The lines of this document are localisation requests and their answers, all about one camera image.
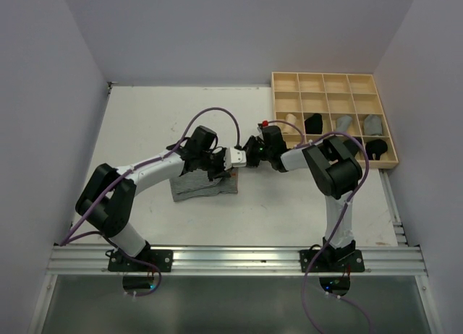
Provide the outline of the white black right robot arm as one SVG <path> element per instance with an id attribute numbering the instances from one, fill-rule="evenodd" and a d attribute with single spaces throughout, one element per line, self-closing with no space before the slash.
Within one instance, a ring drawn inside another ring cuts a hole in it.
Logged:
<path id="1" fill-rule="evenodd" d="M 247 166 L 254 168 L 268 161 L 285 173 L 308 168 L 317 188 L 326 199 L 327 225 L 323 242 L 328 243 L 318 258 L 329 270 L 340 270 L 355 251 L 352 233 L 352 195 L 362 179 L 355 159 L 361 141 L 330 136 L 318 145 L 289 149 L 281 137 L 251 136 L 244 146 Z"/>

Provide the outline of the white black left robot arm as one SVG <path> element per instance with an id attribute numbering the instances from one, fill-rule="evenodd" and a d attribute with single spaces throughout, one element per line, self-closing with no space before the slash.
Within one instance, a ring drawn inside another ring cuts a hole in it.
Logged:
<path id="1" fill-rule="evenodd" d="M 205 171 L 210 181 L 227 177 L 231 150 L 212 149 L 215 139 L 214 131 L 199 126 L 184 145 L 170 145 L 153 159 L 118 168 L 99 165 L 77 200 L 77 214 L 122 250 L 133 270 L 146 269 L 148 243 L 129 223 L 135 197 L 162 181 L 196 170 Z"/>

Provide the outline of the beige underwear with navy trim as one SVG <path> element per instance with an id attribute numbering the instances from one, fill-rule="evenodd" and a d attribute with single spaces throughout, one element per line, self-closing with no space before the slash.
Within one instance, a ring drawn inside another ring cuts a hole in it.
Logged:
<path id="1" fill-rule="evenodd" d="M 297 122 L 297 117 L 294 114 L 287 114 L 285 116 L 283 123 L 283 129 L 282 132 L 284 134 L 296 134 L 297 129 L 296 129 L 296 122 Z"/>

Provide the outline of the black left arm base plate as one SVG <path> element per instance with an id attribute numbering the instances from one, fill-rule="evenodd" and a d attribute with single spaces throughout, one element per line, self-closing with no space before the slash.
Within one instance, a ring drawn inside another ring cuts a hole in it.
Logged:
<path id="1" fill-rule="evenodd" d="M 121 273 L 141 273 L 153 271 L 153 265 L 161 273 L 170 273 L 174 261 L 171 249 L 148 249 L 136 257 L 127 257 L 121 251 L 108 250 L 108 271 Z"/>

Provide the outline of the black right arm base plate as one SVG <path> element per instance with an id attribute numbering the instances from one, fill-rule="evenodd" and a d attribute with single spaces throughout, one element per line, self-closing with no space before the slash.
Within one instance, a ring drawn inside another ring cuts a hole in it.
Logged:
<path id="1" fill-rule="evenodd" d="M 312 259 L 318 253 L 318 249 L 303 249 L 299 251 L 301 271 L 305 273 Z M 324 251 L 312 264 L 309 269 L 310 273 L 363 273 L 365 272 L 365 264 L 360 250 L 356 249 L 353 253 L 336 259 L 328 257 Z"/>

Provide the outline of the grey striped underwear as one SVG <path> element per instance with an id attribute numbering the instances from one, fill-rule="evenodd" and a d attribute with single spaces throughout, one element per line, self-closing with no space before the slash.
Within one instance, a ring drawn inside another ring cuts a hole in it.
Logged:
<path id="1" fill-rule="evenodd" d="M 171 196 L 174 202 L 196 197 L 213 197 L 219 194 L 238 193 L 238 170 L 232 170 L 230 177 L 209 180 L 206 171 L 196 170 L 188 174 L 169 179 Z"/>

